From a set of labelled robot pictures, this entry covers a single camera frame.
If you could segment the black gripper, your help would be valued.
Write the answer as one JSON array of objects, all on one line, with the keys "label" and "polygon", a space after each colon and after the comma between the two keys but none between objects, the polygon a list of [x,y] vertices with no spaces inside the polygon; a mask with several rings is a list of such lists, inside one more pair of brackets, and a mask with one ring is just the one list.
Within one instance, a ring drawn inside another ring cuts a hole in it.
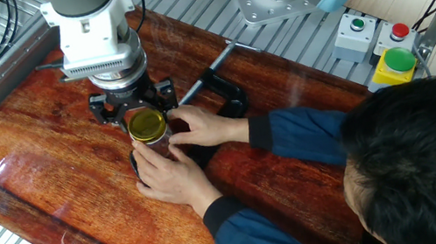
[{"label": "black gripper", "polygon": [[173,80],[170,77],[153,84],[148,74],[134,80],[104,81],[100,87],[105,94],[90,94],[88,107],[98,122],[118,126],[127,131],[124,112],[142,106],[158,107],[164,113],[178,107]]}]

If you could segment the person's right hand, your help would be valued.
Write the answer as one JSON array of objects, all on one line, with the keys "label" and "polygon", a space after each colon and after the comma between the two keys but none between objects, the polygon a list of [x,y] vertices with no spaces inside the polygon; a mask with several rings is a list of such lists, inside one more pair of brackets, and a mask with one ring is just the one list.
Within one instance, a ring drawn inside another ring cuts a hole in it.
[{"label": "person's right hand", "polygon": [[215,146],[221,143],[250,141],[249,120],[228,118],[192,105],[179,106],[168,112],[168,117],[187,123],[189,130],[172,135],[171,144]]}]

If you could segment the person's left hand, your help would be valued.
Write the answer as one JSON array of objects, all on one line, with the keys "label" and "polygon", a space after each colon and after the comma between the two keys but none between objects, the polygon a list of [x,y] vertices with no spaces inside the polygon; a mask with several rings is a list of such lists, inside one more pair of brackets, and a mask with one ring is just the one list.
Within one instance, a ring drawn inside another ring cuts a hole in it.
[{"label": "person's left hand", "polygon": [[169,145],[171,159],[141,142],[135,141],[133,146],[139,179],[137,189],[148,199],[191,206],[203,218],[211,204],[222,196],[199,165],[178,147]]}]

